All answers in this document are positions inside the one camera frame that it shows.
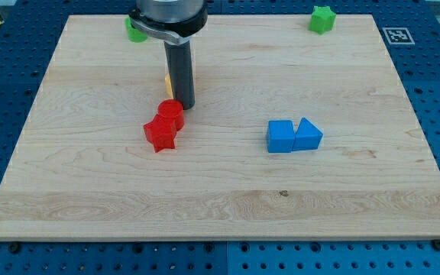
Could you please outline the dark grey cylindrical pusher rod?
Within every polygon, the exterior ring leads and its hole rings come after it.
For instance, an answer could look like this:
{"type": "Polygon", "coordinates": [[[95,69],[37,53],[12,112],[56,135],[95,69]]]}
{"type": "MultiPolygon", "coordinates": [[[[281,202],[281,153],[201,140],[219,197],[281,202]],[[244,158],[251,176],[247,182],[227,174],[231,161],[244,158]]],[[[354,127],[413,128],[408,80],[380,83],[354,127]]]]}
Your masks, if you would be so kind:
{"type": "Polygon", "coordinates": [[[165,42],[164,47],[173,98],[184,110],[191,109],[195,105],[195,93],[190,42],[180,45],[165,42]]]}

